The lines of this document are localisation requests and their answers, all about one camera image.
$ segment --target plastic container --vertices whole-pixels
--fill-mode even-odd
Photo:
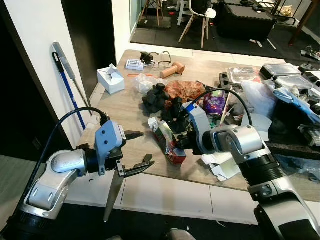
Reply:
[[[301,72],[296,69],[291,63],[283,64],[264,64],[260,73],[268,80],[272,77],[301,75]]]
[[[279,76],[275,82],[287,89],[297,87],[299,90],[312,89],[314,85],[301,75]]]
[[[240,84],[243,81],[261,82],[259,71],[253,67],[235,67],[228,68],[228,78],[234,84]]]

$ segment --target dark wall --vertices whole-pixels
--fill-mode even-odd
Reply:
[[[305,26],[320,38],[320,4],[318,4]]]
[[[1,1],[0,155],[37,161],[55,120],[26,66],[28,61],[32,66],[30,59],[27,55],[23,59],[18,50],[16,42],[21,43],[21,40],[13,23],[10,23],[9,13]],[[58,150],[70,148],[65,133],[58,131],[47,157]]]
[[[95,89],[97,69],[116,65],[111,0],[61,0],[87,99]]]

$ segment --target red carton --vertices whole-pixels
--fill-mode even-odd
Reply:
[[[182,164],[187,155],[185,150],[177,148],[177,140],[165,121],[158,121],[155,117],[148,119],[149,126],[163,153],[172,164]]]

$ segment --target purple can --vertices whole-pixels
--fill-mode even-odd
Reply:
[[[225,105],[225,92],[223,91],[210,92],[204,96],[203,108],[206,114],[217,119],[221,118]]]

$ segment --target small white box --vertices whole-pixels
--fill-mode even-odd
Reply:
[[[110,64],[109,67],[98,69],[97,75],[98,81],[109,94],[125,89],[125,79],[113,64]]]
[[[209,165],[213,175],[223,182],[240,173],[240,168],[236,164],[230,152],[215,152],[211,155],[202,155],[204,164]]]

